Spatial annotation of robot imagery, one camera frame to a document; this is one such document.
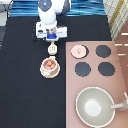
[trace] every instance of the pink mat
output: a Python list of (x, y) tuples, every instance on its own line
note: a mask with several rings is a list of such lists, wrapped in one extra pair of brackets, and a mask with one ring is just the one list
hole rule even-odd
[[(89, 49), (87, 57), (76, 59), (71, 55), (71, 49), (75, 45), (84, 45)], [(95, 50), (99, 45), (107, 45), (111, 48), (111, 55), (107, 58), (97, 56)], [(87, 62), (91, 67), (88, 76), (80, 77), (75, 73), (75, 65), (78, 62)], [(115, 67), (114, 75), (102, 76), (98, 71), (101, 62), (110, 62)], [(78, 93), (89, 86), (97, 86), (106, 90), (115, 103), (125, 99), (126, 87), (122, 75), (115, 43), (112, 41), (83, 41), (66, 43), (66, 128), (90, 128), (78, 117), (75, 101)], [(113, 121), (106, 128), (128, 128), (128, 111), (116, 111)]]

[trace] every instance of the black table surface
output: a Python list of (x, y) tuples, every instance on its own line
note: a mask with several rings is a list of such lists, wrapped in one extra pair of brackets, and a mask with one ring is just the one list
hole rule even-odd
[(46, 79), (39, 68), (49, 57), (49, 43), (32, 40), (36, 19), (7, 21), (0, 51), (0, 128), (66, 128), (66, 41), (111, 41), (107, 16), (58, 16), (68, 37), (56, 42), (59, 75)]

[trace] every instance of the white mug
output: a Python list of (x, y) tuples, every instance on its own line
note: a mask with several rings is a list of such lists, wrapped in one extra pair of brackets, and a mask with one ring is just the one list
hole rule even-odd
[[(48, 61), (52, 61), (55, 64), (55, 67), (53, 69), (46, 69), (45, 65), (47, 64)], [(45, 77), (54, 77), (58, 74), (59, 72), (59, 64), (57, 63), (57, 61), (55, 60), (55, 56), (50, 56), (49, 58), (46, 58), (43, 60), (41, 67), (40, 67), (40, 71), (41, 74)]]

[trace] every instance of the blue floor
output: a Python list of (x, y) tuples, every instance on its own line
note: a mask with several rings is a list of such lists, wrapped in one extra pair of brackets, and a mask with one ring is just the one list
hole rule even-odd
[[(38, 16), (37, 1), (38, 0), (14, 0), (10, 16)], [(106, 14), (103, 0), (72, 0), (71, 10), (65, 15)]]

